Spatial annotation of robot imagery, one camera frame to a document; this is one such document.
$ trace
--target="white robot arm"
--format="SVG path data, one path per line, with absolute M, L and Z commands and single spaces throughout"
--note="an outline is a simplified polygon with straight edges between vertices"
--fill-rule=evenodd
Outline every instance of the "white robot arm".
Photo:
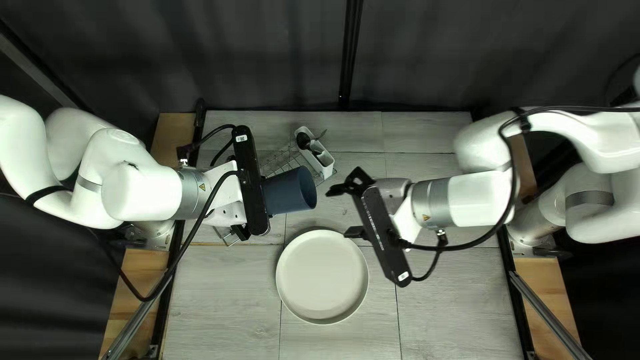
M 376 181 L 403 239 L 414 242 L 421 227 L 437 230 L 497 222 L 507 206 L 511 182 L 511 157 L 498 128 L 515 116 L 507 111 L 459 133 L 454 148 L 460 168 L 469 174 L 415 184 L 408 179 Z M 640 235 L 640 113 L 580 116 L 550 111 L 531 115 L 528 121 L 530 131 L 567 137 L 584 163 L 515 215 L 512 210 L 505 221 L 511 221 L 512 239 L 539 245 L 564 226 L 573 239 L 586 243 Z M 521 132 L 517 124 L 504 129 L 506 137 Z
M 640 103 L 627 107 L 640 106 Z M 508 111 L 465 128 L 454 146 L 466 171 L 509 161 L 497 126 L 515 116 Z M 536 200 L 516 212 L 509 236 L 522 245 L 539 245 L 565 227 L 584 243 L 603 243 L 640 235 L 640 113 L 599 112 L 579 116 L 551 111 L 529 116 L 531 131 L 563 135 L 584 161 Z M 517 126 L 507 128 L 510 135 Z
M 78 167 L 73 191 L 60 180 Z M 133 135 L 76 109 L 46 123 L 29 106 L 0 95 L 0 168 L 34 207 L 97 229 L 122 222 L 196 218 L 220 177 L 236 161 L 199 172 L 159 165 Z M 204 223 L 247 223 L 238 177 L 222 183 Z

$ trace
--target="label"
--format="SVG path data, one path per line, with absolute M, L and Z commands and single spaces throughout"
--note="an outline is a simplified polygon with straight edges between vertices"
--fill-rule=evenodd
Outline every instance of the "label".
M 200 175 L 200 172 L 197 171 L 193 171 L 191 172 L 193 174 L 193 177 L 196 178 L 196 183 L 204 183 L 204 180 L 202 179 L 202 175 Z
M 398 281 L 405 280 L 407 277 L 409 277 L 409 272 L 405 271 L 398 276 Z

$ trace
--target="white plate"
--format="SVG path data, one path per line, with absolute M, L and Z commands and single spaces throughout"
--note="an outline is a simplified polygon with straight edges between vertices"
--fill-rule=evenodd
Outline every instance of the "white plate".
M 369 287 L 369 269 L 353 241 L 335 231 L 313 230 L 293 239 L 280 255 L 276 286 L 297 317 L 327 325 L 358 309 Z

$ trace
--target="metal pole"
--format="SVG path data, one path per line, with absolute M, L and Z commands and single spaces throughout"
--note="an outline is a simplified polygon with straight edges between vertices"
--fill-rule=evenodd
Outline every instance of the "metal pole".
M 509 272 L 511 283 L 518 289 L 522 296 L 527 299 L 531 307 L 540 315 L 542 320 L 547 323 L 549 329 L 560 339 L 564 347 L 569 351 L 571 356 L 576 360 L 592 360 L 591 356 L 587 354 L 582 346 L 575 341 L 573 336 L 564 328 L 562 323 L 556 318 L 556 316 L 549 310 L 542 300 L 536 295 L 533 290 L 527 285 L 527 283 L 516 273 L 515 271 Z
M 171 282 L 171 279 L 173 279 L 173 276 L 167 278 L 164 284 L 157 284 L 156 286 L 161 286 L 162 291 L 164 291 L 167 284 Z M 160 294 L 158 294 L 158 296 L 156 296 L 153 300 L 142 302 L 140 306 L 138 306 L 136 312 L 133 314 L 131 319 L 129 319 L 129 322 L 127 322 L 127 325 L 125 325 L 122 331 L 120 331 L 120 334 L 118 334 L 115 340 L 113 340 L 113 343 L 109 347 L 109 350 L 104 353 L 101 360 L 118 360 L 120 358 L 120 355 L 122 355 L 124 350 L 127 348 L 127 345 L 140 328 L 140 325 L 142 325 L 145 317 L 147 317 L 147 314 L 149 314 L 151 307 L 153 307 L 156 301 L 160 299 Z
M 340 85 L 338 89 L 338 106 L 349 107 L 351 99 L 351 82 L 358 51 L 360 37 L 360 19 L 364 0 L 347 0 L 344 14 L 344 33 L 342 39 L 342 65 L 340 66 Z

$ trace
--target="gray tile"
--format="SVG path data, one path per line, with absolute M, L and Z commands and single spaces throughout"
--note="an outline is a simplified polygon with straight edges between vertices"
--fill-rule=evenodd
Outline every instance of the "gray tile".
M 461 175 L 458 160 L 454 154 L 385 154 L 387 161 L 387 177 L 405 177 L 414 183 L 422 180 L 440 179 Z M 450 245 L 457 245 L 475 240 L 483 235 L 491 226 L 448 227 L 447 234 Z M 433 231 L 423 229 L 417 238 L 422 245 L 436 245 L 437 238 Z M 480 247 L 498 247 L 495 236 L 478 245 Z
M 282 308 L 280 359 L 400 359 L 396 293 L 372 247 L 360 247 L 369 265 L 369 289 L 343 322 L 312 325 Z
M 190 247 L 173 287 L 164 359 L 278 359 L 281 250 Z
M 324 195 L 331 185 L 344 182 L 344 178 L 358 166 L 373 178 L 385 177 L 385 155 L 377 152 L 334 152 L 333 157 L 338 173 L 316 188 L 318 202 L 315 209 L 287 214 L 285 242 L 311 229 L 324 228 L 343 233 L 349 226 L 362 225 L 351 196 Z M 371 245 L 362 239 L 356 239 L 355 242 L 358 245 Z
M 385 152 L 453 152 L 467 112 L 382 113 Z
M 293 131 L 307 126 L 319 136 L 329 152 L 383 152 L 382 118 L 380 112 L 332 111 L 207 111 L 204 133 L 222 124 L 244 124 L 253 133 L 258 150 L 280 150 L 292 138 Z M 203 149 L 222 149 L 229 135 L 214 136 Z
M 411 251 L 415 276 L 431 264 Z M 397 289 L 403 360 L 522 358 L 499 249 L 440 256 L 429 279 Z

